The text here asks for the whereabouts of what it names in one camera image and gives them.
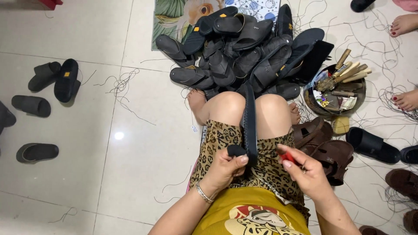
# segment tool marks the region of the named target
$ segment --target floor tile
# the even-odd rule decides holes
[[[95,216],[75,207],[0,192],[0,234],[90,235]]]
[[[168,73],[142,69],[127,86],[118,99],[132,112],[116,103],[98,212],[154,224],[177,200],[171,198],[184,195],[201,132],[192,131],[183,88]]]
[[[131,220],[97,215],[93,235],[147,235],[152,227],[152,225]]]
[[[178,67],[161,51],[151,51],[154,1],[134,1],[126,38],[123,66],[170,72]]]
[[[37,7],[29,1],[3,5],[0,51],[120,65],[132,2],[74,0],[54,11],[22,10]]]
[[[94,85],[103,84],[108,76],[117,77],[120,67],[80,62],[82,86],[68,107],[71,102],[62,104],[55,98],[54,85],[38,93],[28,90],[33,67],[51,61],[0,53],[0,100],[17,118],[0,136],[0,190],[96,211],[115,97],[106,94],[113,88],[111,82]],[[14,95],[46,98],[51,115],[40,118],[16,110],[11,105]],[[36,164],[20,163],[16,152],[26,143],[56,144],[59,155]]]

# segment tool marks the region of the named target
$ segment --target yellow sponge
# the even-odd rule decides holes
[[[345,134],[348,132],[349,129],[350,129],[350,121],[348,117],[338,116],[335,118],[334,127],[333,127],[333,131],[335,134],[337,135]]]

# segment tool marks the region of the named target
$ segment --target leopard print skirt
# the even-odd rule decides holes
[[[244,130],[241,127],[212,120],[208,120],[206,125],[206,138],[200,147],[199,158],[190,177],[189,189],[205,176],[217,150],[232,144],[242,146]],[[259,187],[270,190],[284,204],[292,204],[308,222],[310,214],[309,209],[305,207],[303,192],[298,184],[291,180],[283,165],[278,162],[275,148],[279,143],[294,147],[293,130],[285,136],[257,140],[258,165],[251,168],[251,174],[248,177],[235,177],[229,187]]]

